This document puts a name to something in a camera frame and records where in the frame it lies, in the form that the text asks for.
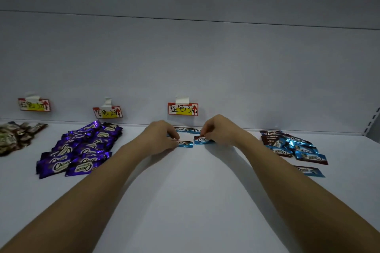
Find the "forearm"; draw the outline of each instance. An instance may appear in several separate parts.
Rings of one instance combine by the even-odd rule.
[[[90,252],[102,234],[128,176],[145,157],[138,141],[75,185],[12,238],[5,252]]]
[[[371,225],[254,136],[242,133],[237,147],[306,252],[380,248],[380,234]]]

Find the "hand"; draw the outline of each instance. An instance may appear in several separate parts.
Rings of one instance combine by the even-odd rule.
[[[223,145],[237,146],[238,141],[247,132],[223,115],[215,115],[207,120],[201,130],[201,136]]]
[[[171,124],[160,120],[150,123],[134,141],[146,150],[147,157],[176,148],[178,143],[172,138],[179,139],[179,134]]]

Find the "paper label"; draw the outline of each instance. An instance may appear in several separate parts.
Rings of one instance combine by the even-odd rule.
[[[120,106],[106,107],[93,107],[96,118],[122,118],[123,113],[121,112]]]
[[[168,103],[168,113],[170,115],[189,115],[198,116],[198,103],[191,104],[175,104]]]
[[[25,98],[19,98],[19,107],[20,110],[25,111],[50,111],[50,101],[49,99],[39,99],[35,103],[26,101]]]

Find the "white shelf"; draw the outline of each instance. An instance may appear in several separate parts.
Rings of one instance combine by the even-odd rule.
[[[84,178],[58,174],[39,180],[35,174],[41,152],[49,151],[61,134],[82,126],[50,124],[31,146],[0,158],[0,246]],[[126,126],[113,152],[142,130]],[[180,135],[182,140],[193,137]],[[314,143],[329,165],[287,160],[320,168],[326,178],[313,180],[380,230],[380,144],[363,136],[296,136]],[[94,252],[295,251],[288,229],[240,151],[215,144],[177,148],[139,175],[149,161],[132,174]]]

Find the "handwritten price label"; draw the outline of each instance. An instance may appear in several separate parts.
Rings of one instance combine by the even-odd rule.
[[[168,113],[170,115],[198,116],[198,103],[177,105],[168,103]]]
[[[96,118],[122,118],[123,113],[121,112],[120,106],[112,106],[109,109],[93,107]]]
[[[39,99],[36,103],[26,101],[25,98],[19,98],[19,107],[20,110],[25,111],[50,111],[50,101],[49,99]]]

